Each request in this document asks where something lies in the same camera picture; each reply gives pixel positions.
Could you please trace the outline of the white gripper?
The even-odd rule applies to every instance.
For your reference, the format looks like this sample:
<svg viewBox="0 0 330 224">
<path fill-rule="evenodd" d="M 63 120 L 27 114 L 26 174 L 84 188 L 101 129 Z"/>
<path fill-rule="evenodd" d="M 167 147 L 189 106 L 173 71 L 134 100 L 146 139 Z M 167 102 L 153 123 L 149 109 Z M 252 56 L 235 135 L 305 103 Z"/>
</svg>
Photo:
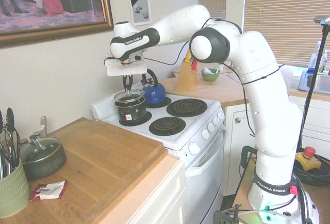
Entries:
<svg viewBox="0 0 330 224">
<path fill-rule="evenodd" d="M 125 93 L 130 95 L 135 74 L 145 74 L 147 72 L 146 64 L 142 61 L 134 61 L 128 65 L 123 65 L 118 61 L 106 61 L 108 76 L 122 76 L 122 82 Z"/>
</svg>

